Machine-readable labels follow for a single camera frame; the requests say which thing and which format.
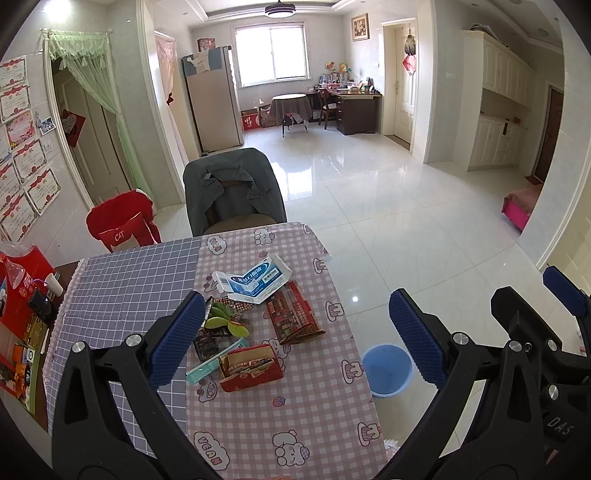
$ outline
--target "red box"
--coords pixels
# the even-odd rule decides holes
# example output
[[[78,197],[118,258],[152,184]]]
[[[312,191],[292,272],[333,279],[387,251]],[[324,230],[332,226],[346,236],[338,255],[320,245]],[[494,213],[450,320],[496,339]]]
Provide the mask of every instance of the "red box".
[[[249,115],[242,115],[242,129],[254,130],[260,128],[261,124],[258,119],[258,113],[250,113]]]
[[[229,375],[230,370],[237,364],[252,360],[272,359],[270,364],[263,365],[254,371],[240,372]],[[255,345],[239,348],[220,358],[220,372],[222,379],[220,386],[225,392],[235,392],[243,388],[254,387],[262,383],[283,378],[277,355],[271,345]]]

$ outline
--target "round table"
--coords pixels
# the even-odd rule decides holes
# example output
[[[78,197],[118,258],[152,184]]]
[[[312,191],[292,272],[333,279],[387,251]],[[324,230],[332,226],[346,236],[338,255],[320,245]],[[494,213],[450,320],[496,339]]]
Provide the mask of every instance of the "round table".
[[[304,121],[308,121],[312,117],[312,108],[305,93],[288,93],[287,95],[273,97],[270,111],[277,120],[281,119],[283,135],[285,135],[285,126],[287,125],[289,128],[292,125],[291,115],[297,114]]]

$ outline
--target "cardboard box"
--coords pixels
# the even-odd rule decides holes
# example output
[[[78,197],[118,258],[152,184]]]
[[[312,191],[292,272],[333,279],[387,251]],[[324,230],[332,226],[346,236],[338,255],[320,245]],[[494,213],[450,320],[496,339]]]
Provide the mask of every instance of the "cardboard box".
[[[289,281],[265,302],[280,345],[313,340],[326,333],[316,323],[314,313],[295,281]]]
[[[271,361],[257,368],[232,374],[236,367],[247,368],[246,364],[257,360]],[[271,345],[255,345],[239,348],[220,358],[220,386],[225,392],[234,392],[243,388],[254,387],[262,383],[283,378],[277,355]]]

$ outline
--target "green curtain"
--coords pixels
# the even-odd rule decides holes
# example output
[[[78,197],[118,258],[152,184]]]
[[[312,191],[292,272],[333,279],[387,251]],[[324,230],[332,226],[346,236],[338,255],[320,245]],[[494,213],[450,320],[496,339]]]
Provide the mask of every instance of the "green curtain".
[[[61,58],[60,70],[67,68],[82,88],[103,108],[117,118],[117,131],[123,147],[132,188],[139,188],[154,198],[135,154],[123,112],[117,110],[115,88],[109,78],[107,61],[110,55],[107,33],[49,32],[51,59]]]

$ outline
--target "ceiling light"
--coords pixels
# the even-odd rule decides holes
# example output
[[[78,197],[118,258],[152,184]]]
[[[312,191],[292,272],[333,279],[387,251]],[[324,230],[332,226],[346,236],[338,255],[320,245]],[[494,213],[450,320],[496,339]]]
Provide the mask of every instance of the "ceiling light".
[[[276,4],[265,7],[265,15],[271,18],[290,17],[296,13],[294,4],[284,4],[279,0]]]
[[[43,8],[50,20],[57,22],[70,16],[72,5],[70,0],[50,0]]]

